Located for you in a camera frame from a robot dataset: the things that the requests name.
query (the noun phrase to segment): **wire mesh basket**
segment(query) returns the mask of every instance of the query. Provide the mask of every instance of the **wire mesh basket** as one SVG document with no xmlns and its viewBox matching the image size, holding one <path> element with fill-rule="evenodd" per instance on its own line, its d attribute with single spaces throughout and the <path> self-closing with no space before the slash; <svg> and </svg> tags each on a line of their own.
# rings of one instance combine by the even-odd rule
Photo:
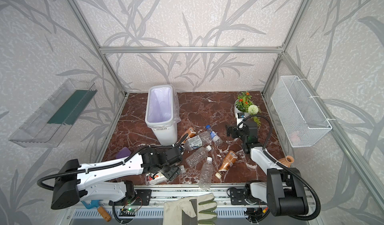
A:
<svg viewBox="0 0 384 225">
<path fill-rule="evenodd" d="M 271 100 L 292 147 L 314 145 L 332 129 L 299 77 L 281 76 Z"/>
</svg>

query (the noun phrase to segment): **purple container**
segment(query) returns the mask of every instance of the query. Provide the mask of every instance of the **purple container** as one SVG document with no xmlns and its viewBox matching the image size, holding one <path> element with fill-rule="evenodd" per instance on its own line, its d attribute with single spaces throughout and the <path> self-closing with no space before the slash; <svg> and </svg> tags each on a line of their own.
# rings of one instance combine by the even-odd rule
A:
<svg viewBox="0 0 384 225">
<path fill-rule="evenodd" d="M 131 155 L 131 151 L 127 147 L 123 147 L 118 154 L 116 154 L 116 159 L 125 158 Z"/>
</svg>

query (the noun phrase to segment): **wallpaper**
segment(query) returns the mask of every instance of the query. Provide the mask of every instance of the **wallpaper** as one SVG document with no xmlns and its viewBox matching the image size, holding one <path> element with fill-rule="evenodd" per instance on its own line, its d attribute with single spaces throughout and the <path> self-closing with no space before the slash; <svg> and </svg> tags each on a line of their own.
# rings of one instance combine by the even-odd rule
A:
<svg viewBox="0 0 384 225">
<path fill-rule="evenodd" d="M 280 46 L 301 0 L 77 0 L 102 46 Z"/>
<path fill-rule="evenodd" d="M 179 92 L 262 90 L 276 54 L 113 54 L 108 60 L 128 92 L 172 84 Z"/>
<path fill-rule="evenodd" d="M 301 0 L 77 0 L 102 46 L 279 46 Z M 276 55 L 108 55 L 127 92 L 261 90 Z"/>
<path fill-rule="evenodd" d="M 289 54 L 384 182 L 384 0 L 313 0 Z"/>
<path fill-rule="evenodd" d="M 320 220 L 326 225 L 384 224 L 384 215 L 361 182 L 348 158 L 331 133 L 314 146 L 293 148 L 271 101 L 278 79 L 292 75 L 281 62 L 271 86 L 265 94 L 269 114 L 285 155 L 294 157 L 294 166 L 314 188 L 321 201 Z"/>
<path fill-rule="evenodd" d="M 52 192 L 37 179 L 70 159 L 93 161 L 123 94 L 64 0 L 0 0 L 0 54 L 0 223 L 54 224 Z M 98 91 L 61 144 L 8 141 L 68 78 L 95 82 Z"/>
</svg>

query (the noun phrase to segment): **trash can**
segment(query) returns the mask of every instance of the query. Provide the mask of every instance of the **trash can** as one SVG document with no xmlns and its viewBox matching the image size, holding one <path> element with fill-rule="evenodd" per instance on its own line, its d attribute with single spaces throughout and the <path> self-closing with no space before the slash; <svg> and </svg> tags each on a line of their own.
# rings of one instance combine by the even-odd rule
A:
<svg viewBox="0 0 384 225">
<path fill-rule="evenodd" d="M 145 122 L 162 146 L 177 142 L 177 123 L 180 121 L 179 100 L 174 88 L 168 84 L 151 87 Z"/>
</svg>

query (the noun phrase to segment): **wooden handle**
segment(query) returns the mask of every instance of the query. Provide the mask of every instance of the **wooden handle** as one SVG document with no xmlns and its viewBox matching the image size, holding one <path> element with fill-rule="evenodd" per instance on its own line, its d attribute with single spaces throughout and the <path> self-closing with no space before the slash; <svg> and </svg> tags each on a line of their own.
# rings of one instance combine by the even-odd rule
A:
<svg viewBox="0 0 384 225">
<path fill-rule="evenodd" d="M 104 218 L 104 220 L 106 220 L 107 222 L 109 222 L 112 219 L 111 216 L 107 213 L 107 211 L 105 211 L 105 209 L 103 207 L 100 206 L 97 209 L 97 211 Z"/>
</svg>

